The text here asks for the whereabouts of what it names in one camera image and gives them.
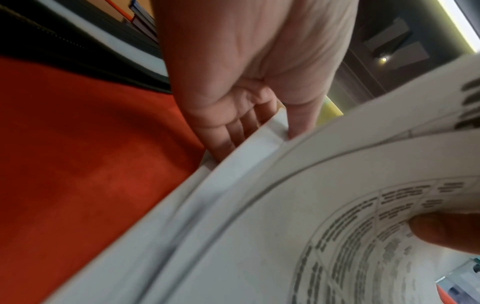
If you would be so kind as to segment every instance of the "hand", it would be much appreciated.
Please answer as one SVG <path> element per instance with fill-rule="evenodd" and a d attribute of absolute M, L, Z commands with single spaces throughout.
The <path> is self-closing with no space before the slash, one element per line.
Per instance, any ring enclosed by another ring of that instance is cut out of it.
<path fill-rule="evenodd" d="M 480 214 L 429 213 L 413 217 L 409 224 L 428 243 L 480 254 Z"/>
<path fill-rule="evenodd" d="M 358 0 L 156 0 L 160 47 L 186 121 L 222 161 L 277 111 L 315 126 Z"/>

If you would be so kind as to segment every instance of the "fingernail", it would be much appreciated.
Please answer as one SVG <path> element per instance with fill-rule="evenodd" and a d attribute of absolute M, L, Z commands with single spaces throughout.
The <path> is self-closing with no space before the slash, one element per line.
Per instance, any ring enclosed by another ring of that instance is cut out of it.
<path fill-rule="evenodd" d="M 446 227 L 436 214 L 417 215 L 409 224 L 413 233 L 425 241 L 440 242 L 447 237 Z"/>

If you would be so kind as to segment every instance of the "fluorescent light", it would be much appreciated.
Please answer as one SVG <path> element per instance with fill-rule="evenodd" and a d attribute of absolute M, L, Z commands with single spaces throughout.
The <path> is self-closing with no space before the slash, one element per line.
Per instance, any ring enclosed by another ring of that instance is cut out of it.
<path fill-rule="evenodd" d="M 475 52 L 480 52 L 480 38 L 476 34 L 470 22 L 467 20 L 463 12 L 460 10 L 455 0 L 437 0 L 443 10 L 468 43 L 470 48 Z"/>

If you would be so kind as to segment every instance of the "light fixture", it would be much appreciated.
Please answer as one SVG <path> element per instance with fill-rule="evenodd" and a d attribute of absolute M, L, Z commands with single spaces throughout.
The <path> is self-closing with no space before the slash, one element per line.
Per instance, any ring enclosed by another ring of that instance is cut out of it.
<path fill-rule="evenodd" d="M 437 0 L 455 27 L 465 39 L 466 43 L 475 52 L 480 52 L 480 38 L 460 10 L 455 0 Z"/>

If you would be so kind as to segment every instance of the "book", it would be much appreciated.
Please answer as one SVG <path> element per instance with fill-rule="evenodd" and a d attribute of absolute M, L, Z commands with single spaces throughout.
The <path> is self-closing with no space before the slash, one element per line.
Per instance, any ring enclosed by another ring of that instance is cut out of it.
<path fill-rule="evenodd" d="M 280 111 L 46 302 L 440 303 L 469 255 L 408 219 L 480 206 L 479 71 L 462 57 L 291 141 Z"/>

